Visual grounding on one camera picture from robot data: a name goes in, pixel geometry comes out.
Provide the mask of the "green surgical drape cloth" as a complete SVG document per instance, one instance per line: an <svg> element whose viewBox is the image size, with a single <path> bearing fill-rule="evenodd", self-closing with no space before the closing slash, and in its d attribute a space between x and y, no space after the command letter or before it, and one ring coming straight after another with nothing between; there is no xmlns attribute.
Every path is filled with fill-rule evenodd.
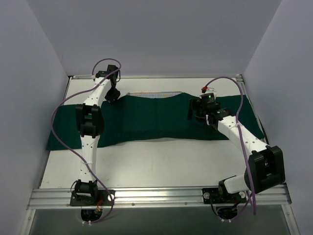
<svg viewBox="0 0 313 235"><path fill-rule="evenodd" d="M127 141L144 141L160 138L191 139L204 141L228 140L206 123L193 117L187 120L189 101L195 96L182 93L168 98L144 98L123 96L113 104L103 102L104 132L98 147L107 147ZM217 97L221 108L229 108L235 115L240 105L240 95ZM81 149L80 135L76 127L76 105L61 106L54 118L57 136L70 148ZM263 139L249 100L244 95L239 121L257 138Z"/></svg>

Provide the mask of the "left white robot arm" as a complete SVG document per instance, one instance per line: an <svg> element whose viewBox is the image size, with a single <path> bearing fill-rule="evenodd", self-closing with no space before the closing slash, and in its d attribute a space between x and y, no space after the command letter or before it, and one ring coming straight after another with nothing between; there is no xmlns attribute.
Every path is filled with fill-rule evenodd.
<svg viewBox="0 0 313 235"><path fill-rule="evenodd" d="M105 71L95 74L95 89L87 99L75 107L76 125L80 134L82 146L82 160L80 174L74 193L76 197L87 205L94 205L99 198L97 179L95 174L97 145L101 134L104 132L104 118L101 104L104 100L112 103L120 97L116 84L119 76L118 67L108 65Z"/></svg>

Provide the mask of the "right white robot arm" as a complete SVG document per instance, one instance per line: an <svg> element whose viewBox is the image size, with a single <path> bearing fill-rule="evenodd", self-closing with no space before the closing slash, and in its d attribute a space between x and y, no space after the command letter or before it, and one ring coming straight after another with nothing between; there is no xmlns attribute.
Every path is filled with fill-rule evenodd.
<svg viewBox="0 0 313 235"><path fill-rule="evenodd" d="M228 108L222 108L213 93L191 99L188 120L195 118L225 135L242 151L246 169L239 176L219 182L218 198L230 201L236 193L251 191L255 194L285 182L283 152L278 146L269 146L254 136Z"/></svg>

